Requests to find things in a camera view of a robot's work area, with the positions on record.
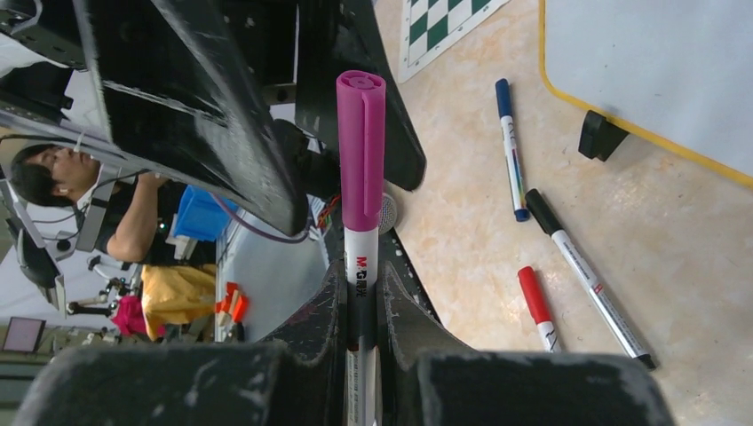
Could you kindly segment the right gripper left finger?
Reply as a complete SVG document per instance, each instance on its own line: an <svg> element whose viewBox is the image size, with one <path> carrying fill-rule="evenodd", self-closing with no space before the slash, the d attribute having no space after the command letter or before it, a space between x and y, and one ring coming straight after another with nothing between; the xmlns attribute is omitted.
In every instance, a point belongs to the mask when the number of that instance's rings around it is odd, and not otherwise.
<svg viewBox="0 0 753 426"><path fill-rule="evenodd" d="M345 271L255 343L82 346L32 382L18 425L340 425Z"/></svg>

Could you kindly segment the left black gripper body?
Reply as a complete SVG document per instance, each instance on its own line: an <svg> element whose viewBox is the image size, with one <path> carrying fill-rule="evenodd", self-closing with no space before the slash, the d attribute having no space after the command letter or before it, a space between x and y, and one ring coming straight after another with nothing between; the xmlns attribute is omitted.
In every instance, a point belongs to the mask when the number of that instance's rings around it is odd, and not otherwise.
<svg viewBox="0 0 753 426"><path fill-rule="evenodd" d="M297 2L225 1L223 15L265 102L293 104L297 94Z"/></svg>

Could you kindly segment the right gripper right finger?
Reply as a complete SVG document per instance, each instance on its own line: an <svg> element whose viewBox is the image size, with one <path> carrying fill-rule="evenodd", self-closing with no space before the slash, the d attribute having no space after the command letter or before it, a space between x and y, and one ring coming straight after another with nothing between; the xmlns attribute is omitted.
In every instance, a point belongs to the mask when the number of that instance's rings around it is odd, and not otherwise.
<svg viewBox="0 0 753 426"><path fill-rule="evenodd" d="M404 288L393 265L377 285L387 425L672 425L658 383L607 354L478 351Z"/></svg>

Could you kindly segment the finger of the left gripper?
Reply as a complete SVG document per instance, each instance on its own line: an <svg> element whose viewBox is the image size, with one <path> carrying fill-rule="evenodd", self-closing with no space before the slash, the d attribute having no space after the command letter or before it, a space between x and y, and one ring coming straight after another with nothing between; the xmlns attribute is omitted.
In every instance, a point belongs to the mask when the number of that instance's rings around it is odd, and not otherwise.
<svg viewBox="0 0 753 426"><path fill-rule="evenodd" d="M215 1L76 1L107 141L287 235L307 199L261 86Z"/></svg>
<svg viewBox="0 0 753 426"><path fill-rule="evenodd" d="M415 191L426 157L390 70L370 1L310 0L298 3L295 123L337 149L336 78L360 70L386 82L384 177Z"/></svg>

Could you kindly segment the magenta marker body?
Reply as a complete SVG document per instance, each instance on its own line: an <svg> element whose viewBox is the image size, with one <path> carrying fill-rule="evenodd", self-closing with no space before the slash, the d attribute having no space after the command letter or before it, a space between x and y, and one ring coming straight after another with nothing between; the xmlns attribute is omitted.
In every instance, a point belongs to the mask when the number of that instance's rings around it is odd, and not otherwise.
<svg viewBox="0 0 753 426"><path fill-rule="evenodd" d="M347 423L375 425L378 230L345 230Z"/></svg>

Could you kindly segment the magenta marker cap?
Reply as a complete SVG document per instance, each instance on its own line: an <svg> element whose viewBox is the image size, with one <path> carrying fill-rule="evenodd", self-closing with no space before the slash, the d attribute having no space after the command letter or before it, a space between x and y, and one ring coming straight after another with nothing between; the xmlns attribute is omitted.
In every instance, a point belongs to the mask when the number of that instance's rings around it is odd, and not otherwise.
<svg viewBox="0 0 753 426"><path fill-rule="evenodd" d="M360 70L336 79L337 135L345 227L377 229L384 186L386 82Z"/></svg>

